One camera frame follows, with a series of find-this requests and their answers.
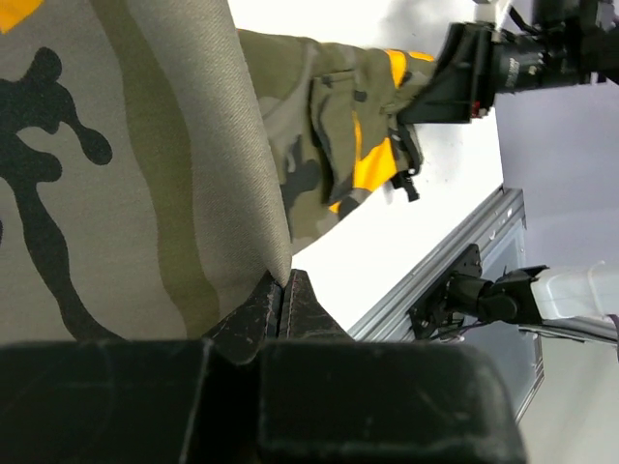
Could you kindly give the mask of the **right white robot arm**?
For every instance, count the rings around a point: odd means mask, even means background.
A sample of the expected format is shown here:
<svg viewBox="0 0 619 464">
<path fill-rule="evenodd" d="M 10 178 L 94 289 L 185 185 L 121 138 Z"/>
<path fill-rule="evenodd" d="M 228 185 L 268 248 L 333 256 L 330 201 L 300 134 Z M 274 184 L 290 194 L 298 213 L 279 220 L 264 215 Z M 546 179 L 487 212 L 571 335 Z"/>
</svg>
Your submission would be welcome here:
<svg viewBox="0 0 619 464">
<path fill-rule="evenodd" d="M 493 107 L 498 94 L 618 80 L 618 19 L 611 1 L 536 1 L 532 21 L 515 9 L 514 34 L 492 20 L 450 25 L 433 78 L 398 115 L 398 124 L 465 124 Z M 572 329 L 575 318 L 618 320 L 618 268 L 610 264 L 554 268 L 537 266 L 481 277 L 466 251 L 408 310 L 417 340 L 448 339 L 494 322 L 524 332 L 582 341 L 616 343 L 617 335 Z"/>
</svg>

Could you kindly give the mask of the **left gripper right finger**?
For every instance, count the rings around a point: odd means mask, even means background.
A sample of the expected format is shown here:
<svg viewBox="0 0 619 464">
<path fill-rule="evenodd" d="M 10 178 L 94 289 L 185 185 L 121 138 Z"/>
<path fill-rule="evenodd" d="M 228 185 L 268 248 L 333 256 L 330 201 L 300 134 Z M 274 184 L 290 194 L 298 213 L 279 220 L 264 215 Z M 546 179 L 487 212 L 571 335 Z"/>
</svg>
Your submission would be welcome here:
<svg viewBox="0 0 619 464">
<path fill-rule="evenodd" d="M 467 345 L 292 338 L 269 275 L 257 355 L 256 446 L 264 463 L 523 463 L 505 384 Z"/>
</svg>

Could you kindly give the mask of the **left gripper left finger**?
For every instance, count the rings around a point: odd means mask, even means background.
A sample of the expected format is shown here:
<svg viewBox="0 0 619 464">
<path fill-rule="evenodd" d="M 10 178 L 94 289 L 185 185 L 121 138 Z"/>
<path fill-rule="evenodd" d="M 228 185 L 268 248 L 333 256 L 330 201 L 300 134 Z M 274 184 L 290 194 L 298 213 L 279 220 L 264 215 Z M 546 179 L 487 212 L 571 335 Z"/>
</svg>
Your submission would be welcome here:
<svg viewBox="0 0 619 464">
<path fill-rule="evenodd" d="M 264 276 L 195 340 L 1 349 L 5 463 L 255 463 L 255 357 L 280 316 Z"/>
</svg>

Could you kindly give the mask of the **yellow camouflage trousers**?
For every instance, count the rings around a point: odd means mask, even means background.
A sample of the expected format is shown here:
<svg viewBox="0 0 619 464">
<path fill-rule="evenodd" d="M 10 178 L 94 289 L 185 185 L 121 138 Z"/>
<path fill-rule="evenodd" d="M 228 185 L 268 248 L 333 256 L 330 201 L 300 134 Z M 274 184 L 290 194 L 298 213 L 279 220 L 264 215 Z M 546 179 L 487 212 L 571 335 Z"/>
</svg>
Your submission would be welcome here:
<svg viewBox="0 0 619 464">
<path fill-rule="evenodd" d="M 1 5 L 1 339 L 206 334 L 385 184 L 433 59 L 224 1 Z"/>
</svg>

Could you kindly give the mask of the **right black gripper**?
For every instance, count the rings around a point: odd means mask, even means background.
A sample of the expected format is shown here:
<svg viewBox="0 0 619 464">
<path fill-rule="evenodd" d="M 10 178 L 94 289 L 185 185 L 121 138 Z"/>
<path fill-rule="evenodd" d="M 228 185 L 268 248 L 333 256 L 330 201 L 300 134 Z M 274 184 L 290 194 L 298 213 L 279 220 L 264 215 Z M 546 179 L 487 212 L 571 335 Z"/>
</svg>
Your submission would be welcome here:
<svg viewBox="0 0 619 464">
<path fill-rule="evenodd" d="M 493 33 L 487 22 L 451 24 L 432 78 L 398 120 L 405 125 L 467 124 L 487 108 Z"/>
</svg>

